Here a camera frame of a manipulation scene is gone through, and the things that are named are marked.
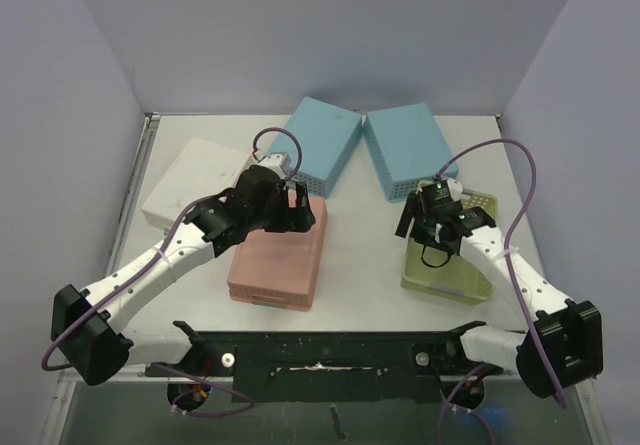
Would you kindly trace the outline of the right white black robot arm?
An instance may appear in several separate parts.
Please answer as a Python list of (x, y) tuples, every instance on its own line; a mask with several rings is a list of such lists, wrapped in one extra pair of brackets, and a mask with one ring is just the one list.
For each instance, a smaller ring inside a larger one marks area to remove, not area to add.
[(470, 325), (445, 349), (448, 367), (469, 373), (479, 363), (517, 373), (546, 398), (604, 369), (602, 317), (540, 275), (503, 236), (493, 216), (464, 199), (452, 179), (425, 181), (410, 192), (396, 228), (407, 242), (402, 280), (472, 304), (498, 293), (522, 314), (522, 331)]

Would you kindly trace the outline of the white perforated plastic basket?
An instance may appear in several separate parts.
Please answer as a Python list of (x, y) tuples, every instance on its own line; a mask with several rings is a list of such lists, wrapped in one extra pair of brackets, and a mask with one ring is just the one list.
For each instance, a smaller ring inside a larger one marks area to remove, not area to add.
[(250, 164), (249, 153), (192, 138), (141, 206), (145, 221), (168, 231), (189, 203), (233, 186)]

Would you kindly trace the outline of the blue perforated plastic basket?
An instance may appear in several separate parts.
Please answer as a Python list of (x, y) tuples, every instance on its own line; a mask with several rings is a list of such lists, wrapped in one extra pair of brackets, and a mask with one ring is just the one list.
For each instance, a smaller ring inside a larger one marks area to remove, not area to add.
[(363, 134), (382, 193), (392, 203), (403, 202), (453, 157), (424, 103), (367, 113)]

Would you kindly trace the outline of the pink plastic basket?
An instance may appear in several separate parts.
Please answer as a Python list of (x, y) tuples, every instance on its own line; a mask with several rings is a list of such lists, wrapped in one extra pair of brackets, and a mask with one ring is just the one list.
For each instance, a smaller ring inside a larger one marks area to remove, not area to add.
[(258, 230), (236, 247), (227, 277), (239, 302), (298, 311), (311, 309), (328, 222), (326, 200), (310, 198), (316, 223), (305, 233)]

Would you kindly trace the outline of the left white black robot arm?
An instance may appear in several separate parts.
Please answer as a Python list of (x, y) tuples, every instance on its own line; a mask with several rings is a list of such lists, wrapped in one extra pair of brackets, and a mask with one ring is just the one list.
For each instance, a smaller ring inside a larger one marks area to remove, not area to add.
[(250, 233), (306, 233), (315, 223), (305, 184), (288, 180), (276, 166), (251, 165), (233, 186), (189, 203), (162, 241), (120, 270), (83, 289), (60, 289), (53, 300), (50, 349), (60, 351), (89, 386), (128, 364), (164, 362), (180, 375), (193, 375), (204, 352), (187, 333), (145, 343), (125, 335), (132, 318)]

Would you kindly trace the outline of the green plastic basket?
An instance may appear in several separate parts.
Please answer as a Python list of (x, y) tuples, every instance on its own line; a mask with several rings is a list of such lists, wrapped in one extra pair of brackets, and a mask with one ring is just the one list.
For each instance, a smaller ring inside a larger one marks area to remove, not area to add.
[(490, 298), (492, 285), (466, 260), (455, 256), (441, 268), (429, 268), (422, 263), (422, 258), (438, 265), (446, 259), (446, 254), (434, 249), (423, 250), (412, 238), (407, 238), (406, 243), (402, 288), (471, 305)]

